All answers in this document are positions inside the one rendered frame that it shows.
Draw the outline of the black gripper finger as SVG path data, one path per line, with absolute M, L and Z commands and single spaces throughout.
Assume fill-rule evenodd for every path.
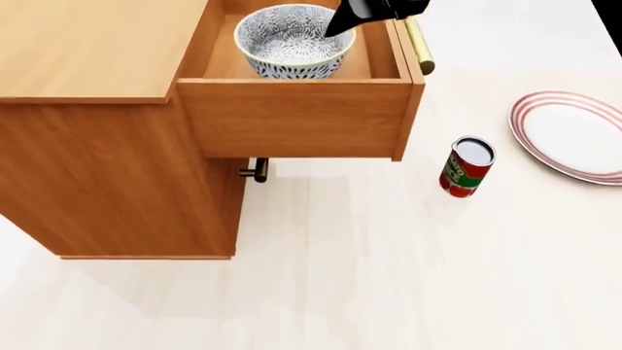
M 358 25 L 388 18 L 387 0 L 342 0 L 328 24 L 325 37 L 335 37 Z

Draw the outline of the blue white patterned bowl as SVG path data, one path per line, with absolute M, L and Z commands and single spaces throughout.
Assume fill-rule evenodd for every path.
M 353 29 L 325 36 L 334 13 L 331 8 L 311 4 L 262 8 L 237 23 L 234 43 L 262 78 L 330 78 L 356 42 Z

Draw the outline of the open wooden drawer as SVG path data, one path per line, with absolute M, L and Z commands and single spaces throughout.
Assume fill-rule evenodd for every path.
M 246 14 L 272 5 L 337 0 L 207 0 L 177 92 L 208 158 L 400 160 L 425 81 L 405 25 L 357 29 L 341 68 L 321 81 L 267 81 L 236 49 Z

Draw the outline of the wooden cabinet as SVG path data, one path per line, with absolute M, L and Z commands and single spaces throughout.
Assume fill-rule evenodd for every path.
M 0 0 L 0 215 L 62 259 L 226 260 L 243 158 L 207 158 L 179 76 L 209 0 Z

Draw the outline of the red tomato sauce can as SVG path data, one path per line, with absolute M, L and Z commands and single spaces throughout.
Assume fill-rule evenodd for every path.
M 492 145 L 476 136 L 463 136 L 451 145 L 451 152 L 439 175 L 439 185 L 453 197 L 470 197 L 497 159 Z

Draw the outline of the white plate with red rings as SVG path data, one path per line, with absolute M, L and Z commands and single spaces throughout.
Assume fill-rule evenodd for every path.
M 519 98 L 507 121 L 519 145 L 544 165 L 587 183 L 622 186 L 622 109 L 550 89 Z

